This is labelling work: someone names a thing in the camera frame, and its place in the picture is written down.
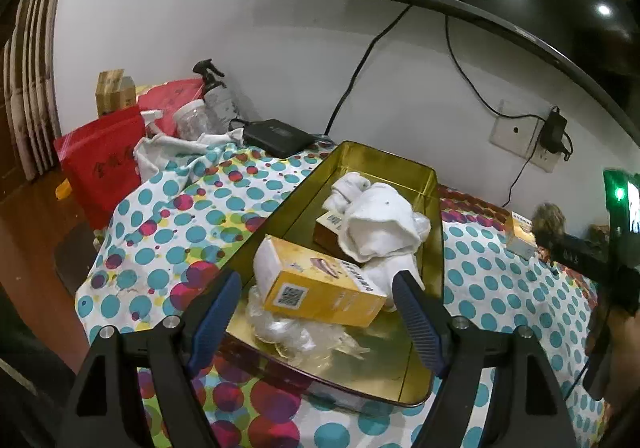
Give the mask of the operator right hand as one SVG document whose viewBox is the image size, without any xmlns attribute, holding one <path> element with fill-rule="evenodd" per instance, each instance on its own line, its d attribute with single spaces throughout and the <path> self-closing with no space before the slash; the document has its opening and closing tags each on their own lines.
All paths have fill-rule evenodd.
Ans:
<svg viewBox="0 0 640 448">
<path fill-rule="evenodd" d="M 639 390 L 639 314 L 612 309 L 606 320 L 611 332 L 610 381 L 604 399 L 619 412 Z"/>
</svg>

